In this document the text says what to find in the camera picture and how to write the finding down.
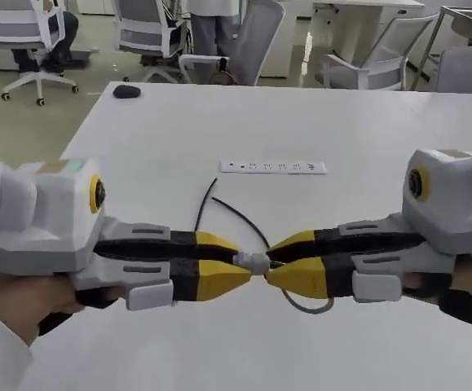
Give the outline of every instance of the camera lens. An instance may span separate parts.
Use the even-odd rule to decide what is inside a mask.
[[[422,197],[422,176],[416,169],[409,173],[408,188],[409,192],[417,200]]]
[[[105,187],[104,183],[98,179],[98,182],[96,183],[96,189],[95,189],[95,204],[96,208],[100,209],[102,204],[105,201]]]

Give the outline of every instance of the white office chair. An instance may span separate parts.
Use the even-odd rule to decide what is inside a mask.
[[[325,55],[315,79],[326,88],[403,90],[408,56],[437,16],[393,19],[363,64],[354,66],[336,55]]]
[[[148,71],[142,82],[159,75],[177,83],[178,79],[170,74],[181,72],[167,64],[183,52],[187,34],[184,21],[174,23],[167,19],[162,0],[113,0],[112,6],[116,16],[117,50],[163,60],[163,64],[146,67]],[[129,81],[129,78],[125,77],[123,81]]]
[[[64,18],[58,7],[53,7],[50,11],[44,11],[42,7],[42,2],[38,0],[0,0],[0,49],[54,49],[65,38]],[[56,17],[59,26],[59,31],[53,34],[50,33],[47,22],[52,16]],[[9,91],[35,81],[37,105],[43,106],[43,80],[68,84],[72,86],[74,93],[78,92],[77,84],[72,80],[43,71],[27,72],[20,75],[19,80],[3,88],[2,99],[9,100]]]
[[[472,94],[472,46],[448,49],[441,54],[435,92]]]
[[[240,86],[255,86],[262,65],[276,36],[285,9],[274,0],[250,0],[243,24],[227,59],[230,74]],[[182,55],[179,67],[185,80],[192,83],[187,67],[190,64],[216,64],[217,55]]]

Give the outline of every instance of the electrical outlet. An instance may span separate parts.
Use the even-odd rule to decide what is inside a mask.
[[[240,174],[326,174],[322,161],[238,161],[223,160],[222,173]]]

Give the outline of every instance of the white desk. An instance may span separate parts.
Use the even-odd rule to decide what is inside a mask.
[[[284,0],[281,3],[285,5],[285,19],[263,65],[263,77],[289,75],[296,18],[307,3],[333,4],[339,8],[332,26],[332,50],[354,65],[364,62],[387,23],[395,17],[422,16],[424,9],[423,4],[414,0]]]
[[[418,148],[472,148],[472,96],[112,83],[64,153],[99,158],[108,213],[191,229],[204,191],[274,243],[400,208]],[[224,158],[323,160],[326,176],[219,174]],[[261,251],[209,203],[202,229]],[[23,391],[472,389],[472,327],[431,305],[337,300],[302,314],[261,279],[216,301],[86,310],[39,340]]]

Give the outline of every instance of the dark trousers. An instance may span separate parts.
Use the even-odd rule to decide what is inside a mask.
[[[78,32],[78,18],[70,12],[64,12],[65,39],[58,42],[53,51],[49,54],[49,59],[64,64],[70,58],[71,45]],[[58,20],[55,16],[49,19],[49,30],[52,33],[59,31]],[[20,69],[30,68],[32,63],[36,63],[29,57],[28,51],[13,51],[13,57]]]
[[[234,42],[235,17],[190,15],[195,55],[230,56]],[[215,66],[195,64],[196,76],[201,84],[209,82]]]

